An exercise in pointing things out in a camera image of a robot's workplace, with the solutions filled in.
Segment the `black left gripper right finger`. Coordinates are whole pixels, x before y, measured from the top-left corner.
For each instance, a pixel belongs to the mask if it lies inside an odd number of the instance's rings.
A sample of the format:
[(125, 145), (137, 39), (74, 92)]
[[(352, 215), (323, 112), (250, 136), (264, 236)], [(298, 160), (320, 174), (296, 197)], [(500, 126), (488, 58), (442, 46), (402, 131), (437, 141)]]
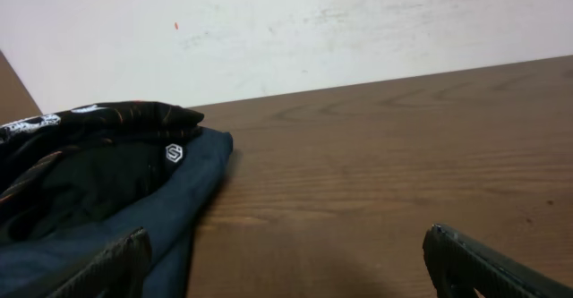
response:
[(462, 234), (434, 224), (423, 259), (439, 298), (569, 298), (572, 288)]

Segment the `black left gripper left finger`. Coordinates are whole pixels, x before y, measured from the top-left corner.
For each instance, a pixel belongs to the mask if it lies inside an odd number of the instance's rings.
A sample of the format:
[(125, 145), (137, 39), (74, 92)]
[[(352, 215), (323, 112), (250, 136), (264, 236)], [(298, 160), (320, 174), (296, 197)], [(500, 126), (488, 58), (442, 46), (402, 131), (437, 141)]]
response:
[(123, 297), (142, 295), (150, 269), (150, 237), (139, 227), (56, 274), (49, 297)]

